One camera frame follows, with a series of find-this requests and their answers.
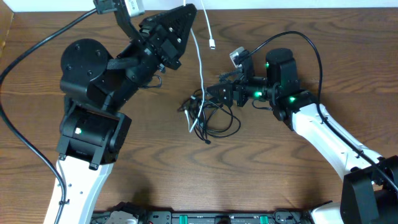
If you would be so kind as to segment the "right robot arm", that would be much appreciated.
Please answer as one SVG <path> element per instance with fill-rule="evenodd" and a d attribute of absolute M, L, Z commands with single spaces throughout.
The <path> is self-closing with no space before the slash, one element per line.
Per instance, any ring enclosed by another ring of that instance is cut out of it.
<path fill-rule="evenodd" d="M 302 215 L 301 223 L 397 223 L 397 156 L 382 157 L 355 139 L 300 87 L 296 61 L 289 49 L 266 54 L 265 78 L 254 74 L 249 52 L 230 55 L 238 78 L 222 78 L 207 93 L 225 105 L 267 101 L 274 116 L 310 142 L 343 181 L 340 202 L 329 202 Z"/>

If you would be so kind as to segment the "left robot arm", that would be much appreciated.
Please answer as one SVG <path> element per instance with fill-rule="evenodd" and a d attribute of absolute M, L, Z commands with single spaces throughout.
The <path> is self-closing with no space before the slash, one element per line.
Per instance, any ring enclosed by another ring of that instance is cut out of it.
<path fill-rule="evenodd" d="M 180 67 L 197 9 L 184 4 L 145 18 L 141 1 L 95 1 L 98 14 L 112 12 L 129 37 L 113 57 L 94 39 L 80 39 L 62 54 L 60 89 L 65 114 L 57 144 L 57 171 L 45 223 L 89 223 L 101 189 L 119 156 L 131 125 L 121 112 L 157 72 Z"/>

